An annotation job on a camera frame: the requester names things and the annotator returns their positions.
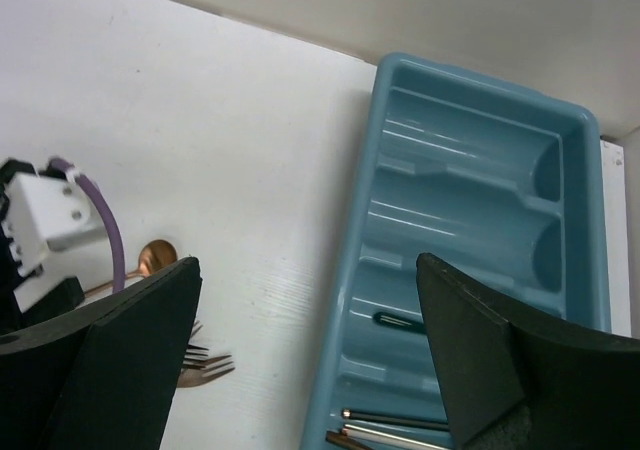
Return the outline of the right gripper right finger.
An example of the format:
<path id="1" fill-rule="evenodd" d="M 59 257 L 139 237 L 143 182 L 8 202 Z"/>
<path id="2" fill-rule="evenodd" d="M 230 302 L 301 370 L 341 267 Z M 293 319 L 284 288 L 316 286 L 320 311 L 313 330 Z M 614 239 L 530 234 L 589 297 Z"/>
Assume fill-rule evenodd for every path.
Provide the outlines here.
<path id="1" fill-rule="evenodd" d="M 638 340 L 554 317 L 433 254 L 416 266 L 455 448 L 638 448 Z"/>

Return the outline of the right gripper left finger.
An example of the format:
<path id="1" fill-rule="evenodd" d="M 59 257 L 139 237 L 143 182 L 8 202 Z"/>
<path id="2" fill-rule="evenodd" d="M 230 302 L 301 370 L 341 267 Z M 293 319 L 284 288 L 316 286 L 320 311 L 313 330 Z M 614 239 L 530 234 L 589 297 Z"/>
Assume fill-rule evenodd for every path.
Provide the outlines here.
<path id="1" fill-rule="evenodd" d="M 157 449 L 198 307 L 199 261 L 1 338 L 4 449 Z"/>

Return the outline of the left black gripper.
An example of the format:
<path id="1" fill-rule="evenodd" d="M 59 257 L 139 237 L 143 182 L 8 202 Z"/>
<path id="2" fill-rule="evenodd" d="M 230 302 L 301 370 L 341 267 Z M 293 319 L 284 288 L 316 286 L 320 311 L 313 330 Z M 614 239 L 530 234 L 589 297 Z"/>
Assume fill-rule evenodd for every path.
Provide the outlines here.
<path id="1" fill-rule="evenodd" d="M 83 291 L 76 276 L 55 277 L 43 266 L 23 277 L 13 259 L 13 239 L 1 229 L 1 332 L 14 331 L 42 323 L 83 302 Z"/>

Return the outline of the copper spoon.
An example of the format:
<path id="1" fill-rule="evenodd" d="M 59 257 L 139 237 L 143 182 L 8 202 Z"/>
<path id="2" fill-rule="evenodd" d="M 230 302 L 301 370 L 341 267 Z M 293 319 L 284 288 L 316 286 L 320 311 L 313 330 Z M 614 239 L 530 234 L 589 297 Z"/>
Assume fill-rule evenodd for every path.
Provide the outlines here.
<path id="1" fill-rule="evenodd" d="M 149 277 L 177 260 L 178 255 L 173 244 L 164 239 L 152 240 L 140 251 L 137 268 L 127 273 L 124 281 Z"/>

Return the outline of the silver round spoon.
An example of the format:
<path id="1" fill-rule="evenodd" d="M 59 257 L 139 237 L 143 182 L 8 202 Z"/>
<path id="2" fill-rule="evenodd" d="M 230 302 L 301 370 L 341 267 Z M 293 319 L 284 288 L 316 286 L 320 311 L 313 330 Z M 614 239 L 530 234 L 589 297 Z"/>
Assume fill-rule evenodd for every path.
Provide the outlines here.
<path id="1" fill-rule="evenodd" d="M 347 437 L 360 438 L 365 441 L 395 446 L 406 450 L 447 450 L 446 447 L 440 445 L 396 436 L 390 433 L 368 429 L 353 424 L 345 424 L 341 429 L 341 433 Z"/>

